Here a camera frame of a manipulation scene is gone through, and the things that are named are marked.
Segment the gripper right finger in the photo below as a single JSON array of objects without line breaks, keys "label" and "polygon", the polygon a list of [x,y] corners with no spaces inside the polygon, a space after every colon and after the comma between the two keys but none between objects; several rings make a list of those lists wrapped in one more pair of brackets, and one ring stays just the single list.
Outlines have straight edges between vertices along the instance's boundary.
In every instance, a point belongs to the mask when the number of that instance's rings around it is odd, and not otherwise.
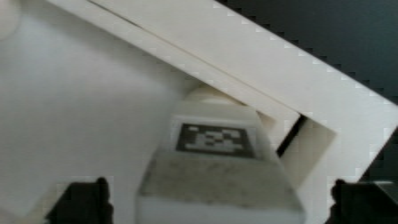
[{"label": "gripper right finger", "polygon": [[334,205],[325,224],[398,224],[398,184],[335,180]]}]

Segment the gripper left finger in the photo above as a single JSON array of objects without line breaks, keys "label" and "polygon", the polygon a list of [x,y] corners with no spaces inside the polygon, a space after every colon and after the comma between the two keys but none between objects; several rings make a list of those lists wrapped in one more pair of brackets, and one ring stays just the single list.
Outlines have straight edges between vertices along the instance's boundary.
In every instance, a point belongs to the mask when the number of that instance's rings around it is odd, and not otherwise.
[{"label": "gripper left finger", "polygon": [[48,224],[113,224],[110,188],[103,177],[72,182],[46,214]]}]

